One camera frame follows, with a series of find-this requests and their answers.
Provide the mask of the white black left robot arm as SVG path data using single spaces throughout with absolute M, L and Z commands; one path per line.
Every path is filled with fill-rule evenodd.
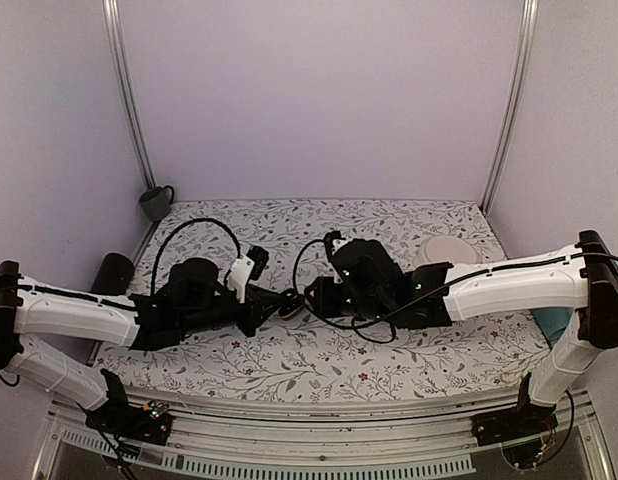
M 293 290 L 274 292 L 252 284 L 261 266 L 247 256 L 232 265 L 226 283 L 210 260 L 174 265 L 156 293 L 129 296 L 62 290 L 20 274 L 14 261 L 0 264 L 0 371 L 58 392 L 117 434 L 137 426 L 137 412 L 113 374 L 90 369 L 41 340 L 43 334 L 92 339 L 131 350 L 177 346 L 188 335 L 229 325 L 245 336 L 273 314 L 288 318 L 301 307 Z

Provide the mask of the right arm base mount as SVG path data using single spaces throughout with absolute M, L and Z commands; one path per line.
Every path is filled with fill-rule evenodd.
M 472 416 L 471 433 L 486 446 L 549 432 L 557 426 L 555 408 L 535 405 L 524 395 L 513 407 Z

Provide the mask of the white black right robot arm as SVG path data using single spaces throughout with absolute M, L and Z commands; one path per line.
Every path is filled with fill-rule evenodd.
M 565 332 L 529 372 L 506 427 L 526 436 L 563 392 L 604 350 L 618 347 L 618 257 L 593 230 L 554 252 L 486 264 L 439 262 L 404 272 L 376 240 L 324 239 L 334 275 L 304 290 L 312 313 L 350 317 L 354 328 L 386 323 L 395 329 L 446 327 L 474 317 L 566 308 Z

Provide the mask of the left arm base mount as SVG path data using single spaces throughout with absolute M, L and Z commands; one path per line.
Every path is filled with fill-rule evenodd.
M 152 409 L 107 400 L 95 410 L 87 410 L 86 424 L 93 429 L 129 439 L 165 446 L 169 439 L 174 417 L 169 413 L 153 414 Z

